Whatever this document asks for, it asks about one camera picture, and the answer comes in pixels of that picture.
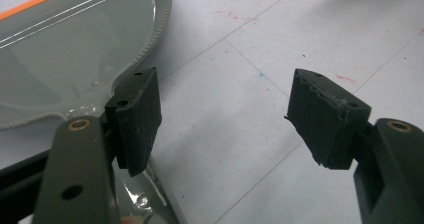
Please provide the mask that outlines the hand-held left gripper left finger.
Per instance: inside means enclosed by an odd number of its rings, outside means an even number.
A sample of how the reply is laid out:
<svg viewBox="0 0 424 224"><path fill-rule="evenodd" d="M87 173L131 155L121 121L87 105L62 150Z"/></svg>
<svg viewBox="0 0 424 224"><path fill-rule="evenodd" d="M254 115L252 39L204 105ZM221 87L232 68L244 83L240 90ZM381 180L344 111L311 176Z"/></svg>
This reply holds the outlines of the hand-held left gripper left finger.
<svg viewBox="0 0 424 224"><path fill-rule="evenodd" d="M162 122L157 70L146 68L121 81L105 106L105 116L118 145L119 167L130 176L142 173Z"/></svg>

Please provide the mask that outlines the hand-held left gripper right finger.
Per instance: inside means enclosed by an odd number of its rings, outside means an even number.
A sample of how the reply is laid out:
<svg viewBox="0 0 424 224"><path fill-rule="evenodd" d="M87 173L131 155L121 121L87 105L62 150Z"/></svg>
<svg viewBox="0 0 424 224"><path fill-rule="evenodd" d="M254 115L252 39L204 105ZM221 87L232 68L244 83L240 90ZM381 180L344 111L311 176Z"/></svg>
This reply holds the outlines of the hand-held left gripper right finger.
<svg viewBox="0 0 424 224"><path fill-rule="evenodd" d="M295 70L286 119L319 165L350 168L353 138L366 127L370 113L368 104L324 75Z"/></svg>

